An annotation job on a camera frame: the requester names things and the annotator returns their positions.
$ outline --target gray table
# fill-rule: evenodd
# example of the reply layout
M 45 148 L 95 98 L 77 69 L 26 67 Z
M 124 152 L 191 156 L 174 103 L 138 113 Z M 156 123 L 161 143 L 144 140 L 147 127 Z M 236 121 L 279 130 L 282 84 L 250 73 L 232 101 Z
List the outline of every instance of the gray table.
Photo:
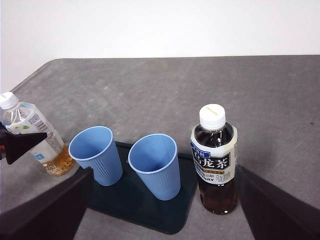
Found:
M 94 125 L 133 144 L 150 133 L 172 136 L 190 153 L 199 109 L 225 107 L 239 132 L 239 163 L 320 209 L 320 56 L 56 59 L 13 92 L 34 103 L 65 142 Z M 24 155 L 1 163 L 1 211 L 12 209 L 75 172 L 46 174 Z M 87 209 L 76 240 L 242 239 L 253 235 L 239 205 L 213 215 L 197 189 L 184 228 L 166 235 Z

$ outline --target blue plastic cup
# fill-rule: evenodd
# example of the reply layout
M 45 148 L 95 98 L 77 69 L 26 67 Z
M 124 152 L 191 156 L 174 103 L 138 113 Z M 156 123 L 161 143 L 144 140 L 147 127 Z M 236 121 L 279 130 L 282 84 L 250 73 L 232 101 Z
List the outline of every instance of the blue plastic cup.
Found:
M 130 149 L 130 167 L 157 199 L 173 199 L 180 191 L 177 153 L 175 140 L 161 133 L 139 139 Z
M 105 126 L 89 127 L 78 133 L 69 145 L 69 155 L 83 169 L 93 169 L 94 179 L 103 186 L 115 184 L 122 165 L 112 131 Z

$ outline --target bottle cap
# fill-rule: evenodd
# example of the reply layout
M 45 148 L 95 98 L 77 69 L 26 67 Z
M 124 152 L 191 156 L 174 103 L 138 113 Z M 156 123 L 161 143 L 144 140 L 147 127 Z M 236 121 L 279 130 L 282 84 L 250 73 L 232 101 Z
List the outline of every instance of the bottle cap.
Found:
M 219 104 L 203 106 L 199 112 L 200 125 L 207 130 L 217 130 L 226 124 L 225 109 Z
M 17 105 L 19 99 L 12 92 L 8 91 L 0 95 L 0 107 L 3 110 L 11 109 Z

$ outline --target oolong tea bottle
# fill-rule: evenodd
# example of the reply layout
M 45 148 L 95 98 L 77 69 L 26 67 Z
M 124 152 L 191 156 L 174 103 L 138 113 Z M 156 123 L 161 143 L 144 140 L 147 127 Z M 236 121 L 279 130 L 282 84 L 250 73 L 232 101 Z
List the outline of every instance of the oolong tea bottle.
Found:
M 237 129 L 226 122 L 225 109 L 208 104 L 200 109 L 200 124 L 191 133 L 200 199 L 210 212 L 223 215 L 238 203 L 235 184 Z

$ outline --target tray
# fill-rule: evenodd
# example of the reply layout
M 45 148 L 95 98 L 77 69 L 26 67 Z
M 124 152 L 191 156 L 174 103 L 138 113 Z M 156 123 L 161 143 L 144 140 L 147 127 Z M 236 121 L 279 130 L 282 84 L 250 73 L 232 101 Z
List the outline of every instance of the tray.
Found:
M 115 142 L 123 174 L 114 185 L 93 182 L 88 208 L 165 234 L 179 232 L 186 223 L 197 187 L 197 173 L 191 155 L 178 153 L 181 189 L 168 201 L 153 196 L 128 163 L 131 144 Z

